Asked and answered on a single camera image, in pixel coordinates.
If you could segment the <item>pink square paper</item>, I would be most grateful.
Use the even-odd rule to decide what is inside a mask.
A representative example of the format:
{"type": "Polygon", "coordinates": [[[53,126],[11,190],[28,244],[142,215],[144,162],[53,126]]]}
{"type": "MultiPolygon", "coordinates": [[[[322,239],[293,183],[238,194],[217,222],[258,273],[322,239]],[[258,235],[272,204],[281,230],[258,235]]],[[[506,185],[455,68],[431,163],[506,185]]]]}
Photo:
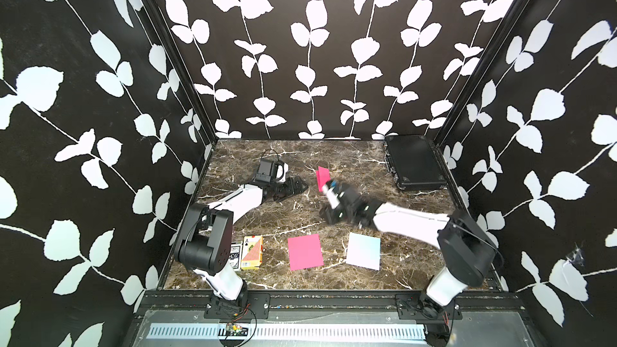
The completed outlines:
{"type": "Polygon", "coordinates": [[[324,265],[319,234],[289,238],[288,248],[291,271],[324,265]]]}
{"type": "Polygon", "coordinates": [[[331,180],[329,169],[319,166],[316,171],[317,187],[319,192],[323,191],[323,187],[331,180]]]}

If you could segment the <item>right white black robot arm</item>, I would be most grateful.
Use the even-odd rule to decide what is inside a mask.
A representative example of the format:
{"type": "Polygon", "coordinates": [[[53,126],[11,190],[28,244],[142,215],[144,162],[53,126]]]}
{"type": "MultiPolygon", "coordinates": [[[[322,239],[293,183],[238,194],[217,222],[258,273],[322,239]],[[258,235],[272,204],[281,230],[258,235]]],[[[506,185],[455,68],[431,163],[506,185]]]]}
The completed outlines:
{"type": "Polygon", "coordinates": [[[346,222],[418,240],[441,251],[445,266],[432,277],[419,302],[437,310],[452,303],[464,289],[482,286],[497,248],[464,210],[450,215],[411,210],[362,195],[345,182],[327,181],[321,187],[328,203],[320,215],[329,225],[346,222]]]}

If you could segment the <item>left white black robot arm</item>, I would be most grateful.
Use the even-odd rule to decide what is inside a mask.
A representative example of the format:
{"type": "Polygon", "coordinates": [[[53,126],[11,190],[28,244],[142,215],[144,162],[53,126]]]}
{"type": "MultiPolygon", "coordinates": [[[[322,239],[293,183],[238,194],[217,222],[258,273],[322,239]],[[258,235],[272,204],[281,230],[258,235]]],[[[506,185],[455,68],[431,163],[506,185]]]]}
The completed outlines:
{"type": "Polygon", "coordinates": [[[236,191],[188,208],[174,244],[174,259],[202,276],[221,300],[239,307],[247,304],[247,283],[228,263],[234,224],[268,199],[279,202],[308,189],[301,177],[288,172],[289,166],[280,159],[262,159],[252,178],[236,191]]]}

